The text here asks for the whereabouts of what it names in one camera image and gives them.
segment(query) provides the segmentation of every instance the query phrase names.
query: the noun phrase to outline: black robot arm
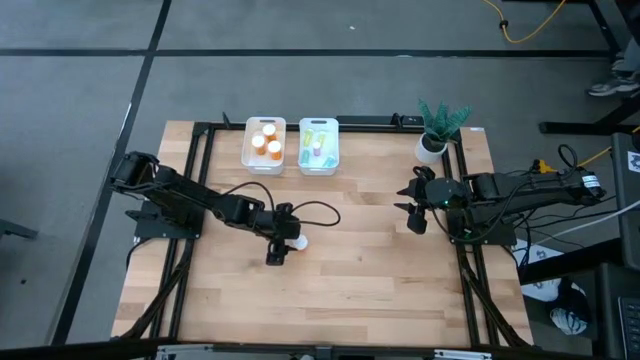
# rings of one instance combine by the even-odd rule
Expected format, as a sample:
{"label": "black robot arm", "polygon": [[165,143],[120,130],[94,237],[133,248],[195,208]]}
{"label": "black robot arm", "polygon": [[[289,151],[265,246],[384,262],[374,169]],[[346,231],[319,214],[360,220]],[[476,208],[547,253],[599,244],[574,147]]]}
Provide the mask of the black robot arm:
{"label": "black robot arm", "polygon": [[512,223],[519,218],[514,215],[553,204],[595,205],[605,195],[594,173],[583,168],[519,176],[483,173],[463,176],[461,182],[436,179],[428,167],[413,171],[417,177],[398,194],[416,205],[396,204],[409,212],[407,226],[423,234],[426,211],[444,209],[459,229],[450,234],[452,240],[468,244],[514,244]]}
{"label": "black robot arm", "polygon": [[[111,177],[111,187],[123,194],[139,194],[157,205],[165,222],[179,228],[194,224],[194,206],[210,210],[225,225],[250,231],[269,241],[267,265],[282,265],[289,250],[286,239],[300,236],[299,219],[293,205],[278,204],[265,210],[264,202],[242,195],[221,194],[159,164],[153,155],[132,152],[125,155]],[[137,220],[138,212],[128,212]]]}

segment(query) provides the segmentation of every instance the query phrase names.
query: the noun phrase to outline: white plastic bin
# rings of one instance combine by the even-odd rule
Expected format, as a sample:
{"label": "white plastic bin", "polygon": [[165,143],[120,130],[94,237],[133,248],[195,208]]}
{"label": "white plastic bin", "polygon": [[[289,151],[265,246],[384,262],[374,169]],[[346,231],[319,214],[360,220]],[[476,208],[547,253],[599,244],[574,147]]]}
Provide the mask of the white plastic bin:
{"label": "white plastic bin", "polygon": [[[258,155],[251,146],[251,139],[262,134],[265,125],[273,124],[276,127],[276,138],[282,144],[282,157],[280,160],[273,160],[269,153]],[[285,135],[287,123],[283,118],[254,116],[247,120],[244,129],[244,141],[242,143],[242,165],[250,173],[256,175],[278,175],[284,169]]]}
{"label": "white plastic bin", "polygon": [[[300,151],[298,166],[305,175],[333,175],[340,164],[339,124],[332,118],[304,118],[300,120]],[[318,152],[313,144],[324,141]]]}

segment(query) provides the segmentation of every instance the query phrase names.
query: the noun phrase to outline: artificial plant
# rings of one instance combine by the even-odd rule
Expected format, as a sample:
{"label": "artificial plant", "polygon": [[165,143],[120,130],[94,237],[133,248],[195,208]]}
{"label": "artificial plant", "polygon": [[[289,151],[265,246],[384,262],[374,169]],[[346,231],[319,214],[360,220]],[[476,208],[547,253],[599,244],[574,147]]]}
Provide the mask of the artificial plant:
{"label": "artificial plant", "polygon": [[436,142],[446,142],[464,124],[471,115],[471,107],[465,106],[453,114],[449,114],[449,106],[440,102],[438,112],[434,117],[429,106],[423,100],[419,100],[418,109],[424,119],[424,133]]}

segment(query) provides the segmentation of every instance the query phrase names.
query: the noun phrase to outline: wooden tabletop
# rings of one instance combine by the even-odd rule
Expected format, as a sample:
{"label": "wooden tabletop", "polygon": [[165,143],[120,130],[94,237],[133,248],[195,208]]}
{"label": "wooden tabletop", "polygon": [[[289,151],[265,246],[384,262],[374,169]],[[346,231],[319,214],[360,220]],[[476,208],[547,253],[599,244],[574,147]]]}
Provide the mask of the wooden tabletop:
{"label": "wooden tabletop", "polygon": [[[158,157],[182,170],[193,122],[167,123]],[[288,132],[285,170],[255,176],[240,163],[242,131],[216,131],[207,186],[224,191],[259,181],[276,203],[322,200],[335,206],[342,222],[332,228],[303,225],[309,247],[290,253],[284,266],[264,264],[267,242],[225,227],[207,212],[196,241],[180,325],[180,340],[372,346],[469,346],[455,249],[428,214],[427,233],[406,227],[407,214],[393,206],[395,194],[418,165],[417,135],[341,133],[340,166],[334,176],[309,177],[297,166],[299,134]],[[469,173],[492,172],[483,129],[462,130]],[[204,139],[199,147],[204,148]],[[455,169],[455,149],[450,146]],[[432,166],[443,176],[442,164]],[[196,165],[194,178],[199,173]],[[267,201],[259,188],[238,191]],[[301,219],[333,221],[322,207],[296,211]],[[155,296],[167,240],[154,240],[133,254],[113,335],[128,330]],[[532,341],[513,259],[500,247],[485,246],[491,295],[509,323]],[[476,299],[481,338],[484,316]],[[168,331],[168,301],[162,334]]]}

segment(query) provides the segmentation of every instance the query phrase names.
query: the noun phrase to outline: electronic device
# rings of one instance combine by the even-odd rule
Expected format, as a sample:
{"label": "electronic device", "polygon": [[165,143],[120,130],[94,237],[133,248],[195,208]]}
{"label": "electronic device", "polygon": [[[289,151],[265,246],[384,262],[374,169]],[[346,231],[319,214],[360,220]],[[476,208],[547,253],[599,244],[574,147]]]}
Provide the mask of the electronic device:
{"label": "electronic device", "polygon": [[127,211],[127,215],[139,224],[149,223],[155,231],[161,229],[163,237],[177,237],[171,235],[172,231],[190,234],[184,236],[187,238],[199,237],[202,209],[206,209],[227,226],[267,239],[266,264],[282,265],[287,253],[296,250],[286,245],[285,240],[300,237],[300,219],[292,215],[295,208],[291,203],[274,206],[266,188],[271,210],[265,210],[264,202],[258,199],[231,194],[249,184],[264,188],[262,184],[249,182],[221,194],[160,165],[153,155],[139,152],[126,154],[111,177],[114,191],[142,195],[149,200],[149,206],[143,206],[142,211]]}
{"label": "electronic device", "polygon": [[[547,174],[474,174],[463,176],[461,182],[436,179],[426,166],[414,167],[413,173],[417,177],[398,195],[409,196],[416,204],[395,204],[409,213],[407,227],[424,234],[425,213],[431,211],[451,242],[461,244],[513,245],[512,223],[522,218],[522,212],[553,204],[595,205],[606,194],[595,174],[581,167]],[[436,209],[446,210],[449,224],[458,232],[445,229]]]}
{"label": "electronic device", "polygon": [[640,359],[640,298],[618,298],[622,341],[627,360]]}
{"label": "electronic device", "polygon": [[[640,199],[640,134],[616,133],[611,137],[613,174],[618,209]],[[622,260],[625,266],[640,271],[640,211],[618,216]]]}

